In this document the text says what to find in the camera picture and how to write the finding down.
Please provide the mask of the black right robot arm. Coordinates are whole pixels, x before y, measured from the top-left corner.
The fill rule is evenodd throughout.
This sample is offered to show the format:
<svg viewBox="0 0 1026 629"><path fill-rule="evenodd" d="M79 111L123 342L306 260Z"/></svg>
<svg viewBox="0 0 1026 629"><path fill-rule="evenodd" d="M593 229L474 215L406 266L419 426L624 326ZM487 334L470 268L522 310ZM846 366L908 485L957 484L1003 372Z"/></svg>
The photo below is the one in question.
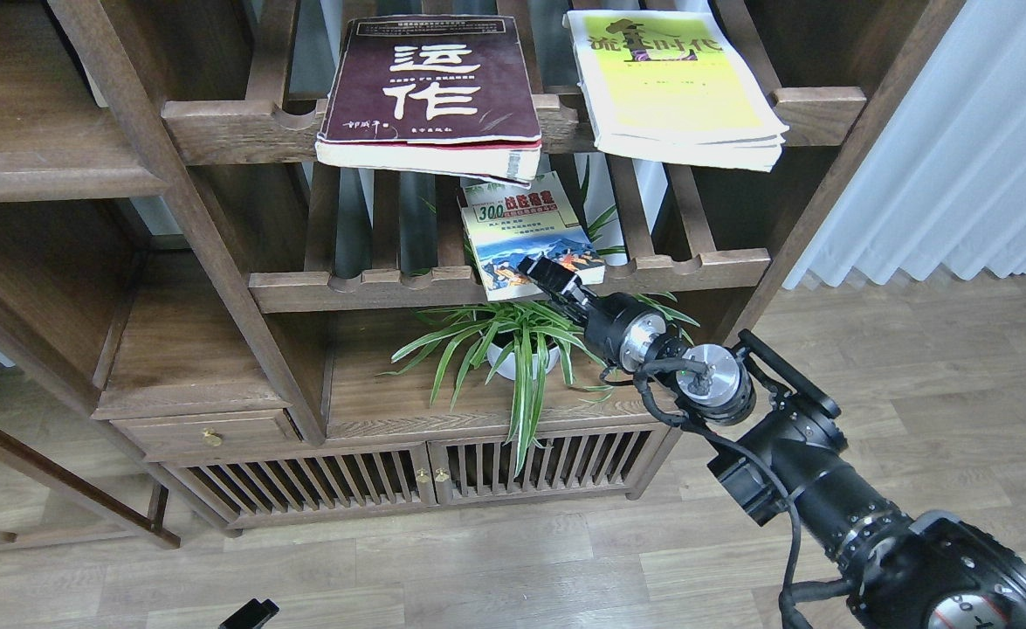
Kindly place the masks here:
<svg viewBox="0 0 1026 629"><path fill-rule="evenodd" d="M594 355L630 375L652 417L715 446L709 470L754 522L789 514L788 576L803 532L836 563L830 582L787 578L785 628L807 626L797 604L835 597L867 628L1026 628L1026 563L955 514L912 518L872 488L841 458L839 406L756 335L689 346L631 294L594 294L546 255L516 264Z"/></svg>

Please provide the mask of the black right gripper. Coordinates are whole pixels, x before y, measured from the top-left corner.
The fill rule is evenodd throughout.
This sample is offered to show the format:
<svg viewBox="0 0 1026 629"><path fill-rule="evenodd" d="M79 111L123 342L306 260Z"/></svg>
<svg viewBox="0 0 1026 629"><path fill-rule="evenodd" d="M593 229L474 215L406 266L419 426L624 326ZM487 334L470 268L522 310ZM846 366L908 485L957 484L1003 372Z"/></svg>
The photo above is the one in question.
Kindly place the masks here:
<svg viewBox="0 0 1026 629"><path fill-rule="evenodd" d="M547 255L524 255L517 271L548 294L551 306L574 325L584 328L586 347L624 374L672 356L667 320L649 304L616 292L596 297L581 276Z"/></svg>

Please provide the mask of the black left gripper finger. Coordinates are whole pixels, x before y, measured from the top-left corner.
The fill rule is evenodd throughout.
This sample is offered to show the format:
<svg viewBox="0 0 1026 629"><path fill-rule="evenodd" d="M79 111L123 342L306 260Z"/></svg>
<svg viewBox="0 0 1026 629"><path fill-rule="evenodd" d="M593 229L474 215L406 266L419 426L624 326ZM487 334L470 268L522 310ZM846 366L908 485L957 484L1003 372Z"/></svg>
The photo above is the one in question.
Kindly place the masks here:
<svg viewBox="0 0 1026 629"><path fill-rule="evenodd" d="M222 621L220 629L260 629L265 622L272 620L279 613L279 606L269 598L258 600L251 598L240 610L232 613Z"/></svg>

